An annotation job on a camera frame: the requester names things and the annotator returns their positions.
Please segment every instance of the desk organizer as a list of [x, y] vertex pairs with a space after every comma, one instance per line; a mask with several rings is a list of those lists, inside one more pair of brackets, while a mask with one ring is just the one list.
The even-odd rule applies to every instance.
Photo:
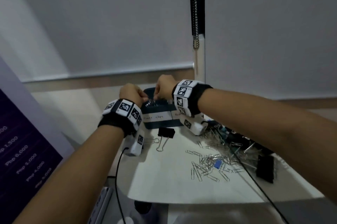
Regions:
[[[147, 88], [144, 92], [153, 99], [155, 88]], [[156, 106], [150, 105], [148, 102], [143, 103], [141, 111], [143, 113], [143, 122], [147, 129], [155, 129], [160, 127], [182, 126], [179, 118], [181, 113], [177, 111], [172, 103], [166, 100], [158, 100]]]

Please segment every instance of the purple poster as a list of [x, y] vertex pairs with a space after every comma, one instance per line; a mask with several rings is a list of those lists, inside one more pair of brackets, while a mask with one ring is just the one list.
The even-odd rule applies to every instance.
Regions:
[[14, 221], [62, 159], [62, 156], [0, 89], [2, 224]]

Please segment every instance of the black cable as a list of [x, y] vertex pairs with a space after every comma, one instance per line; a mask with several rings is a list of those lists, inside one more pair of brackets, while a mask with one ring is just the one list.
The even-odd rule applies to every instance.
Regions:
[[122, 158], [122, 155], [123, 155], [124, 150], [122, 150], [122, 153], [121, 153], [121, 155], [119, 156], [119, 160], [118, 160], [118, 163], [117, 163], [116, 178], [115, 178], [115, 190], [116, 190], [116, 197], [117, 197], [117, 203], [118, 203], [118, 206], [119, 206], [119, 210], [120, 210], [120, 212], [121, 212], [123, 222], [124, 222], [124, 224], [126, 224], [125, 218], [124, 218], [124, 215], [123, 215], [123, 212], [122, 212], [121, 203], [120, 203], [120, 201], [119, 201], [118, 192], [117, 192], [117, 173], [118, 173], [119, 162], [121, 161], [121, 158]]
[[245, 165], [241, 162], [241, 160], [239, 159], [239, 157], [236, 155], [236, 153], [232, 150], [231, 147], [228, 146], [228, 148], [230, 149], [230, 151], [232, 152], [232, 154], [236, 157], [236, 159], [239, 161], [239, 163], [243, 166], [243, 168], [245, 169], [245, 171], [247, 172], [247, 174], [251, 177], [251, 179], [253, 180], [253, 182], [256, 184], [256, 186], [261, 190], [261, 192], [264, 194], [264, 196], [269, 200], [269, 202], [272, 204], [272, 206], [275, 208], [275, 210], [278, 212], [278, 214], [280, 214], [281, 218], [284, 220], [284, 222], [286, 224], [289, 224], [288, 220], [284, 217], [284, 215], [281, 213], [281, 211], [276, 207], [276, 205], [274, 204], [274, 202], [267, 196], [267, 194], [264, 192], [264, 190], [260, 187], [260, 185], [256, 182], [256, 180], [253, 178], [253, 176], [250, 174], [250, 172], [247, 170], [247, 168], [245, 167]]

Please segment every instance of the hand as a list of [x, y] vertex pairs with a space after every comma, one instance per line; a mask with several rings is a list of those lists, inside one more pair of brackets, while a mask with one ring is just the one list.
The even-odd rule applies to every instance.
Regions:
[[153, 99], [172, 100], [172, 90], [177, 84], [178, 81], [172, 75], [161, 75], [158, 79]]
[[141, 90], [137, 85], [133, 85], [131, 83], [125, 84], [121, 88], [119, 92], [119, 98], [128, 99], [137, 104], [139, 108], [149, 99], [143, 90]]

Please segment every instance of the white desk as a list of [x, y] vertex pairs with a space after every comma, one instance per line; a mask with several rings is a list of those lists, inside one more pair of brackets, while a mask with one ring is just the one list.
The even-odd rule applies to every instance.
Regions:
[[[267, 201], [246, 172], [228, 173], [229, 182], [216, 170], [212, 175], [220, 179], [219, 183], [207, 177], [203, 177], [202, 182], [197, 177], [191, 180], [191, 162], [198, 163], [199, 158], [185, 153], [185, 150], [203, 155], [216, 154], [216, 151], [201, 149], [196, 141], [202, 138], [192, 135], [184, 127], [174, 129], [175, 136], [167, 141], [163, 152], [157, 152], [158, 144], [152, 144], [145, 145], [139, 157], [122, 157], [117, 183], [127, 197], [139, 201], [179, 204]], [[145, 138], [156, 138], [157, 134], [158, 129], [148, 130]], [[323, 197], [292, 168], [280, 170], [274, 184], [259, 178], [257, 181], [273, 201]]]

